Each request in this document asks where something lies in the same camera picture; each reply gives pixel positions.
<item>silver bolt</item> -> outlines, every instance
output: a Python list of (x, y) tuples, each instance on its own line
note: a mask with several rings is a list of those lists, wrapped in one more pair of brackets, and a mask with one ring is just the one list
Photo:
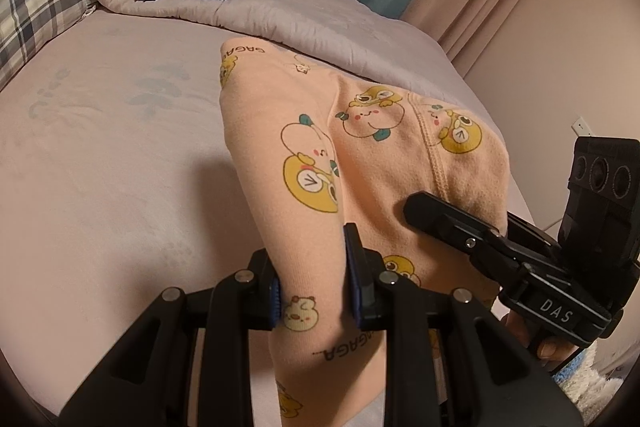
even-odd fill
[(182, 292), (179, 288), (167, 288), (162, 292), (162, 300), (167, 302), (177, 301)]
[(463, 304), (466, 304), (468, 302), (471, 302), (474, 296), (473, 296), (473, 293), (471, 293), (466, 288), (457, 288), (453, 290), (453, 298), (458, 302), (462, 302)]
[(236, 272), (235, 277), (238, 282), (251, 282), (254, 280), (254, 272), (251, 270), (240, 270)]
[(398, 274), (389, 270), (383, 271), (378, 278), (380, 282), (385, 284), (396, 284), (398, 282)]

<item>black camera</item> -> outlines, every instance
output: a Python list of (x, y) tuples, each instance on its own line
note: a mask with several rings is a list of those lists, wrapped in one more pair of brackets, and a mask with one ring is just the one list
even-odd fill
[(409, 225), (469, 254), (500, 283), (500, 301), (546, 334), (580, 347), (609, 336), (640, 277), (640, 142), (580, 137), (558, 240), (513, 214), (500, 236), (487, 223), (420, 192)]

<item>power socket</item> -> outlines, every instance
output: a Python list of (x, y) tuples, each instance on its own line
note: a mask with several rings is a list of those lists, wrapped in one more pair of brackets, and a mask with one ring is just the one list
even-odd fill
[(578, 120), (574, 122), (571, 128), (578, 136), (593, 136), (593, 134), (591, 134), (589, 125), (584, 121), (583, 117), (578, 118)]

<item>fingernail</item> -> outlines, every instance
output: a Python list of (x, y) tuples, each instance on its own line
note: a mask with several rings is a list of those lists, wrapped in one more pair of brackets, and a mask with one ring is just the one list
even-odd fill
[(549, 357), (552, 357), (553, 354), (556, 352), (556, 344), (553, 343), (546, 343), (544, 346), (542, 346), (542, 349), (540, 350), (540, 358), (541, 359), (548, 359)]

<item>camera lens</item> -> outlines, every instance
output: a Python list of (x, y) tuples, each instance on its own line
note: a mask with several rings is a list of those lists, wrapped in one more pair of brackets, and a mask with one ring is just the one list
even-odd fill
[(587, 160), (584, 159), (584, 156), (580, 156), (578, 161), (574, 165), (574, 177), (576, 180), (580, 181), (584, 178), (584, 173), (587, 172)]
[(607, 176), (609, 175), (609, 164), (606, 159), (597, 158), (591, 166), (591, 188), (599, 192), (607, 182)]
[(631, 187), (631, 173), (629, 167), (623, 165), (618, 167), (616, 175), (613, 176), (613, 194), (618, 199), (624, 198), (629, 193)]

